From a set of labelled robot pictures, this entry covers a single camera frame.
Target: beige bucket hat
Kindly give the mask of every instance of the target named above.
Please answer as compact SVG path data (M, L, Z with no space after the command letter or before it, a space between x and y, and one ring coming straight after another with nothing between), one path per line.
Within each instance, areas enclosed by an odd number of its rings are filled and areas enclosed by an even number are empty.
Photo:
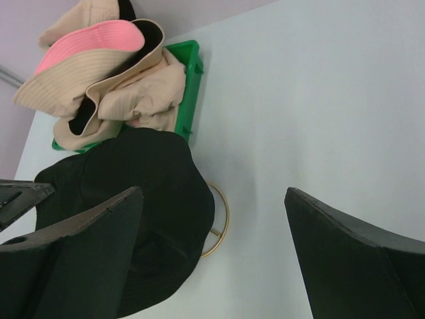
M99 118L122 121L150 118L170 107L178 106L185 91L185 65L167 49L163 49L163 56L166 65L161 70L148 74L125 88L107 93L100 101Z
M120 45L108 49L92 49L66 57L65 54L60 53L66 52L67 47L79 41L91 39L91 42L105 42L92 41L93 37L105 36L98 32L97 25L66 35L60 43L58 42L60 48L57 48L55 44L49 49L49 52L55 51L55 56L61 56L63 60L25 81L16 92L14 102L53 116L73 118L87 87L107 78L111 70L122 65L143 48L145 39L134 24L127 21L117 21L116 24L114 21L106 21L98 25L103 27L116 25L108 29L111 35L116 36L118 29L123 30L122 26L119 27L122 23L126 24L126 32L120 33L120 36L125 39L117 41Z
M134 128L153 128L157 131L174 132L178 114L179 106L172 106L167 111L152 116L140 116L127 121L126 124Z
M46 51L68 33L119 18L120 6L117 0L81 0L42 33L39 37L39 47Z
M60 147L77 150L88 144L116 137L122 122L99 119L98 107L101 99L122 82L161 62L165 38L163 29L155 21L148 19L138 19L132 23L143 33L145 45L133 57L113 69L106 79L87 88L86 96L81 98L78 110L86 113L85 116L77 116L73 120L59 119L53 133Z

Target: white surface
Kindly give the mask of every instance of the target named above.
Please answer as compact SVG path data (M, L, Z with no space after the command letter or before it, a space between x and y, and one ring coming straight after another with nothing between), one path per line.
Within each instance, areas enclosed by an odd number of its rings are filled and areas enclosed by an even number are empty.
M131 318L311 318L289 186L425 240L424 18L419 1L282 0L174 39L203 50L193 156L232 219L176 295ZM62 157L53 123L36 115L17 179Z

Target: black hat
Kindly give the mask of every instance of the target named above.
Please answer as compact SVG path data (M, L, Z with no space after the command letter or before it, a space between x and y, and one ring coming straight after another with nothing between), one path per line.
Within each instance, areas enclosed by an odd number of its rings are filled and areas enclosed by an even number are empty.
M120 20L135 20L135 13L130 0L118 0L118 5L120 6Z
M74 216L131 186L143 214L118 316L169 298L196 267L214 221L214 197L177 134L129 130L40 172L55 193L37 206L37 229Z

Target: gold ring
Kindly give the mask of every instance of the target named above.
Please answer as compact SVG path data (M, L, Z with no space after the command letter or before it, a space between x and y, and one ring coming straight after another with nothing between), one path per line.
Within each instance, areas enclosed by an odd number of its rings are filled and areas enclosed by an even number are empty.
M202 258L211 255L218 248L218 246L220 246L220 244L223 242L223 239L227 234L228 222L229 222L229 219L230 219L230 209L229 209L229 206L228 206L226 196L221 191L221 189L218 188L217 185L215 185L213 183L207 183L207 184L208 184L208 186L214 188L217 191L218 194L220 194L220 196L221 196L221 198L224 202L224 206L226 207L226 224L224 225L224 229L223 229L222 233L219 233L216 229L213 229L213 228L210 230L210 233L212 233L212 234L214 234L218 237L218 241L216 242L216 244L214 245L214 247L212 249L210 249L206 253L202 254L202 256L201 256Z

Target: green plastic tray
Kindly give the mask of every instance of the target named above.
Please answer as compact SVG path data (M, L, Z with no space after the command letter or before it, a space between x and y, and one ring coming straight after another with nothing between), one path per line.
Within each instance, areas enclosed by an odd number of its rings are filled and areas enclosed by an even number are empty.
M171 53L186 66L186 89L183 95L183 101L179 106L179 113L175 124L174 132L183 136L188 142L192 133L193 114L197 104L199 85L204 70L204 64L199 58L199 44L197 41L191 40L166 47ZM132 127L123 125L120 133L130 130ZM75 152L83 154L90 148L98 145L101 142L89 144ZM53 139L52 148L62 151L56 141Z

